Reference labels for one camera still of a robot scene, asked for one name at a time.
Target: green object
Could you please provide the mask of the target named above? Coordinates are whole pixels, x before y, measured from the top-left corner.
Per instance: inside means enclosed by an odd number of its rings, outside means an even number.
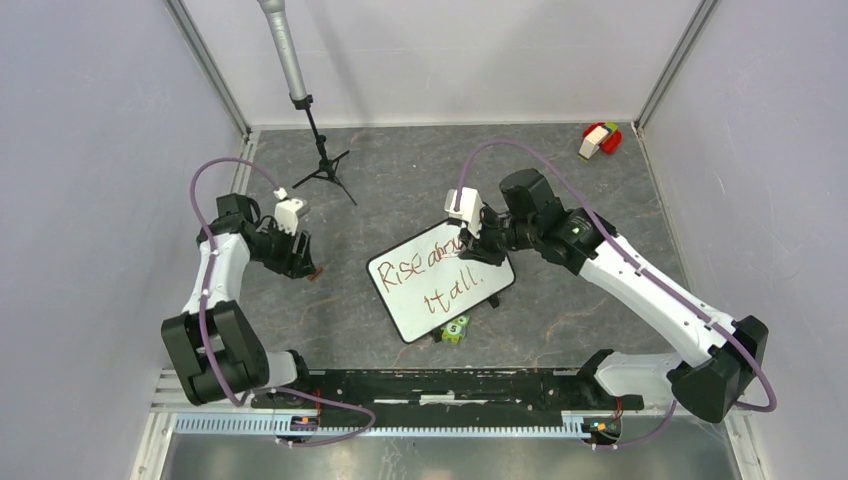
[[[458,344],[466,333],[468,333],[468,324],[471,322],[471,317],[468,315],[460,315],[442,327],[442,340]]]

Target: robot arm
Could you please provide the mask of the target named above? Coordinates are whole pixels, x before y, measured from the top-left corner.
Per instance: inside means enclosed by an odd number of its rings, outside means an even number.
[[[707,305],[648,263],[615,227],[599,217],[618,246],[640,265],[635,268],[624,261],[584,209],[563,208],[537,170],[509,175],[500,190],[506,213],[484,205],[477,191],[469,188],[463,189],[460,209],[455,211],[456,192],[448,193],[449,217],[463,227],[460,238],[466,249],[460,258],[499,265],[508,251],[534,249],[548,262],[603,288],[648,322],[679,357],[609,352],[595,373],[598,383],[613,396],[645,394],[639,389],[645,388],[646,382],[667,392],[670,384],[674,396],[690,412],[707,421],[721,421],[754,374],[711,325],[719,324],[733,334],[757,361],[762,361],[768,336],[765,325],[752,316],[737,321]],[[709,322],[643,275],[646,269],[699,305]]]
[[[291,198],[284,189],[274,192],[279,200],[274,215],[258,218],[259,206],[251,198],[230,194],[217,199],[218,217],[209,227],[216,250],[201,231],[197,237],[200,269],[183,312],[162,323],[162,339],[186,397],[195,405],[225,397],[212,372],[200,337],[200,299],[210,255],[216,255],[205,316],[210,336],[222,347],[215,357],[227,383],[235,392],[269,382],[285,385],[297,378],[297,357],[284,352],[269,362],[265,349],[239,307],[241,281],[250,261],[289,278],[315,273],[310,254],[311,237],[298,232],[298,223],[309,210],[305,201]]]

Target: whiteboard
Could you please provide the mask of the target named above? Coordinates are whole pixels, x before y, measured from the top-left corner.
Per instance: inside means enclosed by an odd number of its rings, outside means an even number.
[[[459,231],[445,220],[368,261],[368,276],[406,343],[515,282],[509,257],[500,267],[451,257]]]

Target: light stand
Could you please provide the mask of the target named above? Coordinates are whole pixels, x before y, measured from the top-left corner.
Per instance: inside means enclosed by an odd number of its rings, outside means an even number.
[[[318,169],[295,183],[292,188],[303,185],[311,178],[324,180],[342,187],[342,190],[350,198],[350,201],[356,205],[356,200],[353,199],[353,196],[347,191],[347,188],[345,188],[338,175],[336,175],[336,170],[339,168],[339,161],[350,153],[350,150],[346,150],[341,155],[330,160],[327,156],[327,149],[324,146],[327,142],[327,137],[318,133],[318,127],[315,126],[315,120],[312,118],[312,111],[310,110],[312,95],[306,93],[306,86],[303,84],[303,75],[300,73],[300,64],[297,62],[297,52],[294,49],[294,42],[289,31],[289,23],[286,20],[285,0],[259,0],[259,5],[262,6],[262,11],[265,12],[268,25],[271,27],[274,45],[277,47],[277,54],[280,57],[283,73],[286,75],[286,83],[289,86],[289,98],[291,98],[295,109],[306,110],[306,117],[309,118],[312,135],[315,136],[315,146],[318,148],[318,155],[321,157],[318,160]]]

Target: wall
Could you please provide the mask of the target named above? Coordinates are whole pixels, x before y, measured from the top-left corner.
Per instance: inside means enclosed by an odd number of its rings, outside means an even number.
[[[722,2],[646,132],[693,288],[771,329],[776,479],[844,478],[846,20],[839,0]]]
[[[127,478],[239,138],[163,2],[0,12],[0,478]]]
[[[255,0],[184,0],[248,122],[303,126]],[[697,0],[289,0],[322,125],[632,119]]]

